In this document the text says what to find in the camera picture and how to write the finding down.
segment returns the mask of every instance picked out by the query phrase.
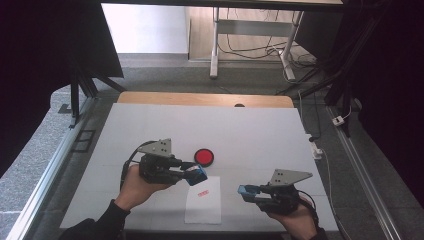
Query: gray floor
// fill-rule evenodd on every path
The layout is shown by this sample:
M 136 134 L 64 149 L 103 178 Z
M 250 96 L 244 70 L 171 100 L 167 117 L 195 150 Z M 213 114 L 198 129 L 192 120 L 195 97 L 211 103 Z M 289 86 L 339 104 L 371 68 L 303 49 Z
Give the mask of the gray floor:
M 220 63 L 219 78 L 211 81 L 208 63 L 188 62 L 179 57 L 149 56 L 146 59 L 145 56 L 134 57 L 124 54 L 120 55 L 120 58 L 125 80 L 115 80 L 129 90 L 274 95 L 288 86 L 282 75 L 281 64 Z M 304 73 L 305 70 L 296 71 L 298 76 Z M 310 85 L 300 85 L 290 94 L 296 94 L 298 89 L 305 89 Z M 100 82 L 97 82 L 97 86 L 100 93 L 95 100 L 89 121 L 83 127 L 79 138 L 82 141 L 74 143 L 74 151 L 69 153 L 59 177 L 35 218 L 27 239 L 57 239 L 61 233 L 58 226 L 90 159 L 109 110 L 118 97 L 118 93 L 108 86 Z M 317 109 L 315 109 L 313 96 L 302 100 L 302 115 L 307 131 L 313 135 L 317 136 L 319 132 L 318 123 L 321 126 L 321 137 L 316 140 L 316 144 L 325 150 L 328 162 L 323 158 L 317 162 L 317 166 L 329 193 L 327 167 L 328 163 L 330 164 L 331 192 L 337 218 L 340 219 L 351 239 L 386 239 L 341 145 L 335 127 L 331 124 L 327 109 L 322 103 L 325 91 L 316 94 Z M 62 105 L 69 102 L 69 88 L 60 89 L 52 95 L 51 110 L 45 121 L 0 180 L 2 193 L 0 196 L 2 203 L 0 239 L 5 239 L 9 234 L 69 126 L 70 114 L 58 113 Z M 295 102 L 295 105 L 300 110 L 300 102 Z M 353 109 L 350 118 L 351 140 L 372 176 L 378 192 L 404 239 L 422 239 L 424 236 L 423 209 L 384 154 L 362 129 L 357 120 L 358 108 Z M 93 140 L 83 141 L 89 134 L 93 134 Z M 196 236 L 162 235 L 160 237 L 161 239 L 194 239 Z M 329 233 L 329 238 L 342 239 L 339 233 Z M 143 239 L 158 239 L 158 236 L 149 235 L 144 236 Z

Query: red circular object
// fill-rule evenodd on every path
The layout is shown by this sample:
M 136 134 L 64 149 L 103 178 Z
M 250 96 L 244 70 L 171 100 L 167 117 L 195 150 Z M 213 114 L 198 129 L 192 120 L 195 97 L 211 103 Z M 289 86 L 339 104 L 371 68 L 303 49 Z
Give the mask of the red circular object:
M 213 152 L 206 148 L 199 149 L 194 154 L 194 161 L 196 161 L 202 167 L 210 166 L 213 162 L 213 158 Z

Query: desk leg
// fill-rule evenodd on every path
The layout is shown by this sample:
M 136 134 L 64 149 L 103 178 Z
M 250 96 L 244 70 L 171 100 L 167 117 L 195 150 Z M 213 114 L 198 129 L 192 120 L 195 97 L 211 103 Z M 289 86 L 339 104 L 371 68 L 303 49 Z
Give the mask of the desk leg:
M 213 16 L 213 46 L 211 55 L 211 72 L 210 78 L 216 79 L 218 77 L 218 23 L 219 23 L 219 8 L 214 9 Z
M 302 14 L 303 14 L 303 12 L 297 13 L 297 16 L 296 16 L 296 18 L 293 22 L 293 25 L 292 25 L 292 29 L 291 29 L 289 38 L 287 40 L 286 47 L 284 48 L 283 52 L 280 51 L 280 59 L 281 59 L 281 62 L 283 62 L 284 71 L 286 72 L 286 76 L 287 76 L 288 81 L 296 80 L 296 78 L 294 77 L 294 74 L 293 74 L 293 70 L 290 66 L 289 54 L 290 54 L 291 46 L 292 46 L 293 41 L 294 41 L 294 37 L 296 36 L 296 33 L 297 33 L 297 28 L 299 27 L 300 19 L 302 18 Z

